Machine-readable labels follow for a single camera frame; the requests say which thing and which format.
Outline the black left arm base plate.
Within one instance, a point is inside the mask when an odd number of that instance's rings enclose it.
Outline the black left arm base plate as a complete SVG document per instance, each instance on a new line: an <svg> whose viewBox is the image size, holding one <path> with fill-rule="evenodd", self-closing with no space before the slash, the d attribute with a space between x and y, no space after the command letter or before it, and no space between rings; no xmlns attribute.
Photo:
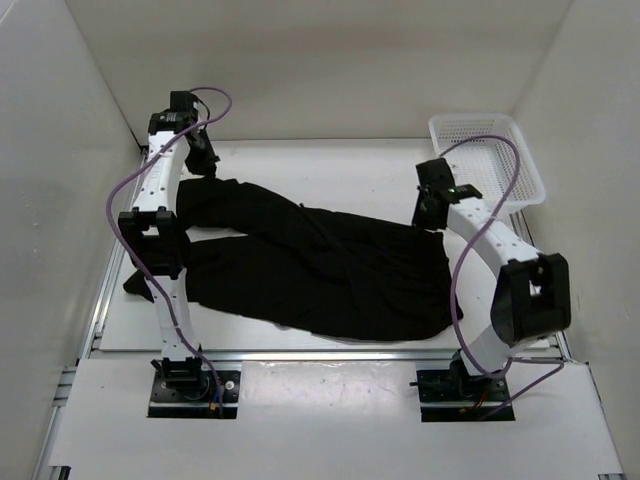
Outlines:
<svg viewBox="0 0 640 480"><path fill-rule="evenodd" d="M148 418L157 419L221 419L237 418L241 391L241 370L217 371L217 386L210 370L199 363L178 362L170 368L167 362L152 360L154 378L147 408Z"/></svg>

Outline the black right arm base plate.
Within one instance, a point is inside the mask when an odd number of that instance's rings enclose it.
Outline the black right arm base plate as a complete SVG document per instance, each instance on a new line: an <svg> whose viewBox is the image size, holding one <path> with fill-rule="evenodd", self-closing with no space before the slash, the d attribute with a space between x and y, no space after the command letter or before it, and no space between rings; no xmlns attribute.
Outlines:
<svg viewBox="0 0 640 480"><path fill-rule="evenodd" d="M510 398L507 382L480 377L462 381L449 370L417 370L409 386L418 392L423 423L510 422L513 408L491 412Z"/></svg>

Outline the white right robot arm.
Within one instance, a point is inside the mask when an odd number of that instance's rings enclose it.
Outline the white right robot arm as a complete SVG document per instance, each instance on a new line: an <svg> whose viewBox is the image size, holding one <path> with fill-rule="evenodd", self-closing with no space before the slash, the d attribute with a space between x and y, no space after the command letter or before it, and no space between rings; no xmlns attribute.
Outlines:
<svg viewBox="0 0 640 480"><path fill-rule="evenodd" d="M427 230L449 229L466 241L453 268L450 288L460 350L451 363L449 387L458 398L470 400L484 389L485 378L503 377L517 353L571 325L569 265L561 254L540 252L498 220L479 190L455 183L444 158L420 163L416 170L414 224ZM490 325L466 343L457 317L455 289L470 251L491 270L496 287Z"/></svg>

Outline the black trousers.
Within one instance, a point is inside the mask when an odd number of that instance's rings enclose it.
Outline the black trousers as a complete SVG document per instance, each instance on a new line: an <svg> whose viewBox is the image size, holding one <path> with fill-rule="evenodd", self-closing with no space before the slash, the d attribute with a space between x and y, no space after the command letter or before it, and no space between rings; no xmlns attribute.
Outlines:
<svg viewBox="0 0 640 480"><path fill-rule="evenodd" d="M463 313L440 233L310 208L251 183L180 183L186 227L228 236L191 246L188 300L341 340L433 338Z"/></svg>

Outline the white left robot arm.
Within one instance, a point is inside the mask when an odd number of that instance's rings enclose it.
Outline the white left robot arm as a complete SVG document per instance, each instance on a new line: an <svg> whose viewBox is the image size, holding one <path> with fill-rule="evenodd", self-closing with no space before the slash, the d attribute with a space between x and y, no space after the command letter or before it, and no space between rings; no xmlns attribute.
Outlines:
<svg viewBox="0 0 640 480"><path fill-rule="evenodd" d="M183 170L216 174L219 157L207 132L211 110L200 112L204 105L194 90L173 91L169 107L151 116L144 179L132 208L118 214L117 225L155 305L162 357L152 365L159 384L172 400L214 406L220 381L196 343L186 292L191 242L176 213Z"/></svg>

